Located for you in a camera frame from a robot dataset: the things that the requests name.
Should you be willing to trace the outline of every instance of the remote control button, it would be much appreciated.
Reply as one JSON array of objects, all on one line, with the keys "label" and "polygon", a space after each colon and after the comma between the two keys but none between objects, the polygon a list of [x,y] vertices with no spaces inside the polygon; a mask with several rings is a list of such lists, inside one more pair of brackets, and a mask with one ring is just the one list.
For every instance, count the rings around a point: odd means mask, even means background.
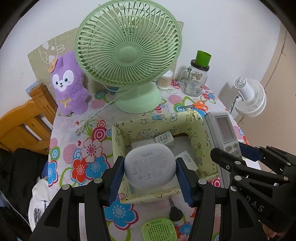
[{"label": "remote control button", "polygon": [[227,152],[229,152],[229,151],[231,151],[232,150],[232,146],[228,146],[228,147],[226,147],[226,151]]}]

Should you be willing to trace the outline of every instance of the wooden chair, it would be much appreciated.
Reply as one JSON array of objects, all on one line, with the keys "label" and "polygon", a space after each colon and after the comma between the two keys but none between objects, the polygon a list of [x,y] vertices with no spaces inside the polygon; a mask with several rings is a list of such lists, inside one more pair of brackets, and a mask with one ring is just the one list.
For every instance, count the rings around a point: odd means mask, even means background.
[{"label": "wooden chair", "polygon": [[[57,105],[44,84],[34,87],[32,100],[16,107],[0,119],[0,148],[14,152],[18,148],[48,154],[51,129],[41,120],[40,115],[53,124]],[[37,136],[30,133],[27,125]]]}]

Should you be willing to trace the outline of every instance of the blue gripper pad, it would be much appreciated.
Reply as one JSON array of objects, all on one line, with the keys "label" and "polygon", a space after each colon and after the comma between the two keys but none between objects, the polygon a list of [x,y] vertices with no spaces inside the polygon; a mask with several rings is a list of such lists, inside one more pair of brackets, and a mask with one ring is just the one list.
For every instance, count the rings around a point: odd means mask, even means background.
[{"label": "blue gripper pad", "polygon": [[239,147],[243,157],[248,158],[251,161],[260,161],[262,159],[262,156],[257,148],[241,142],[239,142]]},{"label": "blue gripper pad", "polygon": [[119,156],[114,163],[113,167],[107,169],[102,179],[104,180],[104,191],[109,193],[108,203],[112,204],[116,200],[118,190],[124,174],[124,157]]},{"label": "blue gripper pad", "polygon": [[198,176],[195,171],[189,170],[181,157],[176,159],[176,176],[181,187],[184,201],[193,207],[193,196],[197,193]]}]

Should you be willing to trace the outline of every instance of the cotton swab container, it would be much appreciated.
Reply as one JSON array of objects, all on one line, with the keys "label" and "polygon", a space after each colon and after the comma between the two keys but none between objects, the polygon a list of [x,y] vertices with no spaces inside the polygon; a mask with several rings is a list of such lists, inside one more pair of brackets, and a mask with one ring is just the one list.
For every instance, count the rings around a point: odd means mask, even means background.
[{"label": "cotton swab container", "polygon": [[165,74],[163,74],[157,81],[157,87],[160,90],[168,90],[170,88],[170,83],[173,78],[173,72],[169,70]]}]

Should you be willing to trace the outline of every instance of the beige door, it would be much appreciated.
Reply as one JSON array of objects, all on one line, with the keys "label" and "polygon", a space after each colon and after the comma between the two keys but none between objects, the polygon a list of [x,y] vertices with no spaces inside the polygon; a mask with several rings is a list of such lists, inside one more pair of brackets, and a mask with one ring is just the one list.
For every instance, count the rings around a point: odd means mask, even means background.
[{"label": "beige door", "polygon": [[263,113],[238,125],[250,145],[270,145],[296,155],[296,44],[289,33],[265,92]]}]

